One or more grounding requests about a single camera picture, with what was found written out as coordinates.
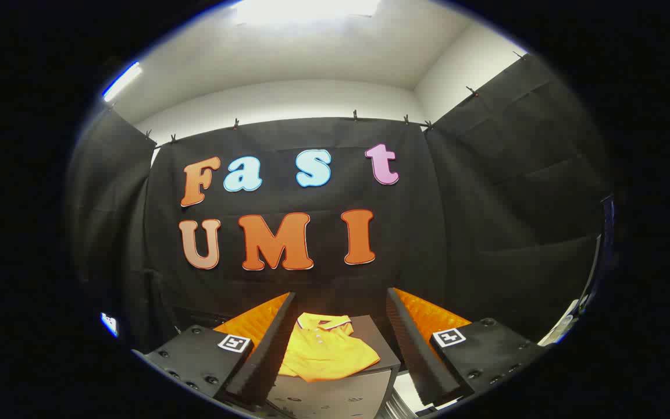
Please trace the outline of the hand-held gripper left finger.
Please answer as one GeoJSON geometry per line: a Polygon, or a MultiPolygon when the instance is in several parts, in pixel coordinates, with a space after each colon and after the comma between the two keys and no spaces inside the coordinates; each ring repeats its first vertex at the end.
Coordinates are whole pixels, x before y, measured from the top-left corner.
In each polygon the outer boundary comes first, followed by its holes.
{"type": "Polygon", "coordinates": [[[223,408],[258,409],[276,382],[296,323],[295,292],[276,300],[271,321],[255,343],[239,333],[189,326],[139,360],[187,392],[223,408]]]}

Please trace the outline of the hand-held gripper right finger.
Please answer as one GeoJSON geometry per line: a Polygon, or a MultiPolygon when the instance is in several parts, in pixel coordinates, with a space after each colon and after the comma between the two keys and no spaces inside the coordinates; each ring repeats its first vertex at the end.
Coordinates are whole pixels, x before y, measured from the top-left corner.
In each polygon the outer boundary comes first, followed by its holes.
{"type": "Polygon", "coordinates": [[[494,318],[471,322],[397,288],[387,290],[386,312],[425,404],[472,400],[547,352],[494,318]]]}

